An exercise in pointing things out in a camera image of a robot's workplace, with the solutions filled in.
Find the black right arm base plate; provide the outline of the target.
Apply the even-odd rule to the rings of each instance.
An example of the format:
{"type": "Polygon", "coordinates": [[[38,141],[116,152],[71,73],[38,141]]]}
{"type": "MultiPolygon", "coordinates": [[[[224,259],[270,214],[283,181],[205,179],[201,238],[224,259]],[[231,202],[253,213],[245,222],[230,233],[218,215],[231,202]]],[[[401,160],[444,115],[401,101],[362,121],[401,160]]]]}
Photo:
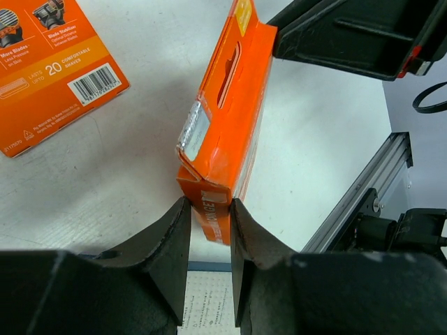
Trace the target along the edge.
{"type": "Polygon", "coordinates": [[[397,221],[381,218],[377,191],[370,188],[351,222],[353,241],[356,249],[385,252],[390,250],[397,230],[397,221]]]}

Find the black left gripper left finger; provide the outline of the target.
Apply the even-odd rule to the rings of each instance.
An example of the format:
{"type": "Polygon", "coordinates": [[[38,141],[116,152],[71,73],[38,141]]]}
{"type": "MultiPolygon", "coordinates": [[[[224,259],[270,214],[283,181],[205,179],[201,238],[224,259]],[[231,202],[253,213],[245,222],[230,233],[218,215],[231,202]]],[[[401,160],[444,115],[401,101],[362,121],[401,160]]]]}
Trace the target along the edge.
{"type": "Polygon", "coordinates": [[[191,205],[96,256],[1,253],[2,334],[175,334],[184,312],[191,205]]]}

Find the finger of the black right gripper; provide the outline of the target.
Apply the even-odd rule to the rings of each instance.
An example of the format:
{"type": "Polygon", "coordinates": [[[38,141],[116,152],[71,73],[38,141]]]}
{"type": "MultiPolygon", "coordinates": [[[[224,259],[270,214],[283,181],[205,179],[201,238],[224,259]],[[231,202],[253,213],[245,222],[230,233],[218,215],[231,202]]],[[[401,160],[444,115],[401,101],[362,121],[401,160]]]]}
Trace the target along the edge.
{"type": "Polygon", "coordinates": [[[394,81],[444,56],[442,1],[292,1],[269,22],[273,55],[394,81]]]}

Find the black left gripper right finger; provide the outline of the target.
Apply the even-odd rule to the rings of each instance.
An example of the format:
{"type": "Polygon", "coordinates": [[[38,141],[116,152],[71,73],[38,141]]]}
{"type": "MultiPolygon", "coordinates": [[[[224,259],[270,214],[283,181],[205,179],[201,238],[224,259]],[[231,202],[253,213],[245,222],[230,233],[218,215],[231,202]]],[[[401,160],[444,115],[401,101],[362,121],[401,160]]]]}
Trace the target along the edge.
{"type": "Polygon", "coordinates": [[[420,252],[299,253],[230,206],[242,334],[445,334],[446,267],[420,252]]]}

